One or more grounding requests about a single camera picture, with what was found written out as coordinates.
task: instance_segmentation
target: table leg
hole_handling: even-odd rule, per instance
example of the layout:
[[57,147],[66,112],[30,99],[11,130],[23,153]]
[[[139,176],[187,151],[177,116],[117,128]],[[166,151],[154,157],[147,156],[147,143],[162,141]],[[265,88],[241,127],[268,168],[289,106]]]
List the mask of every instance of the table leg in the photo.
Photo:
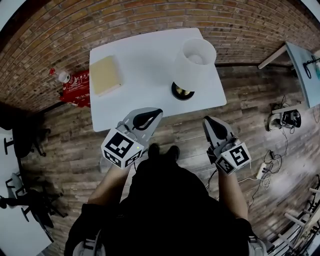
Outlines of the table leg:
[[298,110],[298,108],[303,107],[302,103],[294,105],[294,106],[287,106],[287,107],[283,107],[283,108],[279,108],[276,110],[272,110],[272,114],[278,114],[278,113],[283,113],[283,112],[287,112],[287,111],[292,111],[292,110]]
[[293,245],[288,239],[284,238],[283,235],[278,234],[278,237],[279,237],[282,241],[284,241],[290,248],[294,248],[294,245]]
[[288,213],[285,213],[284,216],[287,217],[290,221],[298,224],[298,225],[301,226],[301,227],[304,227],[304,226],[306,225],[306,224],[303,223],[301,220],[296,219],[295,217],[291,216],[291,215],[288,214]]
[[309,188],[309,191],[312,193],[320,193],[320,190],[314,189],[314,188]]
[[266,58],[264,61],[262,61],[258,65],[258,69],[264,68],[266,65],[268,65],[270,62],[272,62],[274,59],[278,58],[281,54],[283,54],[286,50],[287,50],[286,45],[282,46],[280,49],[278,49],[276,52],[274,52],[268,58]]
[[305,214],[309,214],[310,216],[313,214],[311,211],[308,211],[308,210],[303,210],[303,212],[304,212]]

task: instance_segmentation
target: wire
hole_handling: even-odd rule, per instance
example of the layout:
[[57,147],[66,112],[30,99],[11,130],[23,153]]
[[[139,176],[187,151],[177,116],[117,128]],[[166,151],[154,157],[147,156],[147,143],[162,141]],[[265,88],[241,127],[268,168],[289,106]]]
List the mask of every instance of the wire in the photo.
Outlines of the wire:
[[318,121],[317,121],[316,116],[315,116],[315,107],[313,107],[313,118],[314,118],[315,123],[318,124],[320,121],[320,109],[318,111]]
[[256,189],[256,191],[255,191],[254,194],[252,195],[252,203],[250,203],[250,205],[249,205],[248,212],[250,211],[251,206],[252,206],[252,205],[254,204],[254,202],[255,202],[255,195],[256,195],[256,193],[258,192],[259,188],[260,188],[261,181],[262,181],[262,180],[260,180],[258,188]]
[[306,72],[306,75],[308,76],[309,79],[311,79],[311,73],[310,73],[310,70],[307,66],[311,63],[316,63],[319,60],[318,58],[316,59],[313,55],[311,57],[312,57],[312,60],[308,60],[307,62],[304,62],[302,64],[304,67],[304,70]]
[[282,126],[282,130],[280,130],[283,134],[283,136],[285,137],[285,141],[286,141],[286,145],[285,145],[285,151],[284,151],[284,155],[282,155],[282,157],[287,155],[287,149],[288,149],[288,138],[284,129],[284,126]]
[[282,109],[284,108],[284,104],[286,104],[286,101],[287,101],[286,95],[283,95],[282,100],[281,100],[281,108]]
[[[280,154],[276,154],[276,155],[274,155],[274,159],[266,160],[266,157],[267,157],[269,152],[271,152],[270,149],[264,155],[263,162],[265,164],[267,164],[267,165],[270,165],[270,167],[267,169],[267,171],[264,173],[264,175],[260,179],[259,186],[258,186],[257,190],[254,192],[254,194],[252,195],[252,202],[249,205],[248,212],[250,211],[251,206],[255,202],[255,195],[258,192],[259,188],[260,188],[261,182],[262,182],[262,185],[264,186],[264,189],[267,190],[270,187],[272,176],[276,175],[281,169],[281,166],[282,166],[282,163],[283,163],[282,162],[283,161],[282,160],[282,156]],[[278,163],[278,170],[277,171],[272,171],[272,168],[274,167],[274,163],[273,163],[274,160],[276,160],[277,163]],[[240,180],[239,182],[244,182],[245,180],[248,180],[248,179],[253,180],[253,181],[256,180],[256,179],[252,179],[252,178],[248,177],[246,179]]]
[[294,134],[295,133],[295,126],[292,126],[290,129],[290,134]]
[[218,171],[218,169],[216,169],[210,176],[210,178],[208,179],[206,185],[205,185],[205,189],[208,190],[210,188],[210,181],[212,179],[212,177],[214,176],[214,174]]

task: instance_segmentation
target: white table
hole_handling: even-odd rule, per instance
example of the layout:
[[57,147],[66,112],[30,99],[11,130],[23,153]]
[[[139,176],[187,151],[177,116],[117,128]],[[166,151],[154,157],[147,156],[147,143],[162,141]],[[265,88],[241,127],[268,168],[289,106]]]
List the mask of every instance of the white table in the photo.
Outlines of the white table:
[[[312,108],[320,104],[320,80],[317,77],[316,64],[312,63],[307,66],[311,74],[311,79],[308,78],[305,68],[303,66],[303,64],[307,61],[312,61],[313,54],[310,51],[303,49],[297,45],[294,45],[293,43],[285,42],[285,45],[283,45],[275,53],[273,53],[261,64],[259,64],[258,68],[264,68],[267,64],[272,62],[285,51],[287,51],[292,61],[308,108]],[[295,106],[293,106],[291,108],[283,108],[280,111],[289,111],[292,110],[292,108],[297,109]]]
[[90,65],[113,55],[122,85],[102,96],[93,90],[90,104],[93,130],[116,127],[132,110],[160,108],[163,116],[173,116],[225,105],[226,96],[214,68],[211,81],[189,100],[176,99],[171,92],[172,65],[184,41],[203,38],[197,28],[163,30],[140,34],[101,45],[90,51]]

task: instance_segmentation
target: brick wall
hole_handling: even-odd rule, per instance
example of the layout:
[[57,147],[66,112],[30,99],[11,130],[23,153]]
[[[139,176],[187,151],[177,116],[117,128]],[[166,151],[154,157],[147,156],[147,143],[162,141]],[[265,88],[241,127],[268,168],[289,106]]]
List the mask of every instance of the brick wall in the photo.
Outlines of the brick wall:
[[318,26],[299,0],[51,0],[0,52],[0,102],[49,107],[61,88],[51,67],[87,69],[90,49],[141,33],[199,28],[216,63],[259,63],[284,41],[317,48]]

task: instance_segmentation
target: office chair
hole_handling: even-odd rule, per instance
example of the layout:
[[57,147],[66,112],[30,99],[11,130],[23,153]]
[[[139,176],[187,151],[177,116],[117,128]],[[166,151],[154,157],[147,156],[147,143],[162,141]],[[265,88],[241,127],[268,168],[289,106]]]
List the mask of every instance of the office chair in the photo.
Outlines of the office chair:
[[44,121],[43,114],[31,114],[21,109],[14,108],[0,103],[0,127],[9,131],[12,129],[13,140],[4,139],[4,151],[8,154],[8,147],[14,145],[16,157],[24,158],[29,152],[33,152],[34,145],[40,156],[45,157],[46,153],[40,150],[38,139],[44,139],[46,133],[50,133],[50,129],[40,128]]
[[62,214],[56,207],[52,205],[52,202],[57,200],[59,197],[63,196],[62,193],[56,195],[49,195],[47,193],[45,183],[42,182],[42,192],[38,192],[34,189],[26,188],[19,178],[20,174],[13,173],[11,179],[5,182],[6,187],[9,189],[16,189],[14,192],[15,197],[4,198],[0,196],[0,207],[5,209],[7,205],[11,208],[16,206],[28,206],[27,209],[21,208],[22,214],[25,220],[29,222],[27,214],[32,213],[34,219],[40,224],[42,229],[46,232],[49,239],[53,242],[51,235],[46,229],[46,226],[53,228],[49,215],[57,213],[62,218],[66,217],[67,214]]

